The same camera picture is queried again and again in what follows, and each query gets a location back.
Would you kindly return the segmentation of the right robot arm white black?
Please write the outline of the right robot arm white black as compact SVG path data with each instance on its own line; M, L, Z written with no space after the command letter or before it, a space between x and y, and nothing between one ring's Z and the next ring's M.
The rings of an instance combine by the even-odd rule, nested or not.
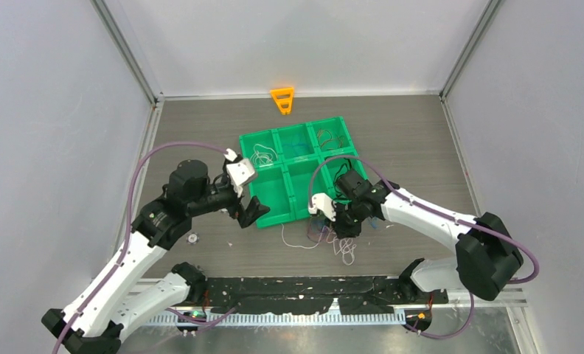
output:
M407 226L452 253L441 260L414 260L401 274L400 292L409 302L420 302L435 290L465 289L492 301L524 264L518 247L497 215L476 217L418 198L393 182L372 184L351 170L336 178L336 189L346 198L335 203L331 223L339 238L357 237L366 219Z

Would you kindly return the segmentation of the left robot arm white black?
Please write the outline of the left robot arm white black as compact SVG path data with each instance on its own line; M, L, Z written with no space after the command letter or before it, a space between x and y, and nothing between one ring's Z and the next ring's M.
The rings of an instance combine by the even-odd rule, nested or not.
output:
M155 285L128 298L143 274L192 228L195 217L226 210L241 228L269 212L254 196L241 203L244 188L257 177L247 158L226 161L214 179L199 160L185 160L170 174L162 194L145 204L128 237L93 282L64 309L48 310L41 322L69 353L117 353L132 332L157 313L206 298L208 281L196 266L179 263Z

